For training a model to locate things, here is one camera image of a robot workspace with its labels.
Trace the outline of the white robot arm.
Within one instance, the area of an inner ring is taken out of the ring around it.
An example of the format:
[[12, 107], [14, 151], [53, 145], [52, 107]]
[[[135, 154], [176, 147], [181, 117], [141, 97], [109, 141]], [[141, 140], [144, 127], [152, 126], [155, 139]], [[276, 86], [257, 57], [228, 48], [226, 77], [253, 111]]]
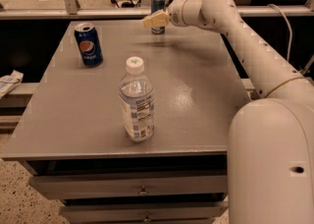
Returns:
[[143, 23], [224, 35], [259, 93], [229, 130], [229, 223], [314, 224], [314, 85], [242, 19], [234, 0], [174, 0]]

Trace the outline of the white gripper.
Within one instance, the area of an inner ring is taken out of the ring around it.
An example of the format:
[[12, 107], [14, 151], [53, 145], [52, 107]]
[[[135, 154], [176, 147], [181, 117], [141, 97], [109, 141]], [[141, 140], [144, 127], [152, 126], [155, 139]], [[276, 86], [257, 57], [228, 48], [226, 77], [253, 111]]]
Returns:
[[151, 15], [142, 19], [143, 25], [146, 28], [165, 27], [171, 22], [176, 27], [185, 27], [183, 20], [183, 6], [187, 0], [173, 0], [168, 7], [168, 13], [163, 10], [158, 10]]

